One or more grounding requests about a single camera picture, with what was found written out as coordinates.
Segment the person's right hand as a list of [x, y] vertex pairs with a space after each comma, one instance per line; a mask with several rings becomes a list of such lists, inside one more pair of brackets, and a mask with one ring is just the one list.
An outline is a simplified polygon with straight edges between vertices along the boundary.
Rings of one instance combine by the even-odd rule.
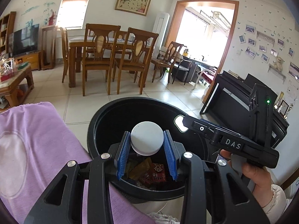
[[273, 197], [270, 173], [263, 168], [252, 166], [247, 162], [242, 164], [242, 173], [255, 183], [252, 194], [259, 205], [262, 208], [268, 205]]

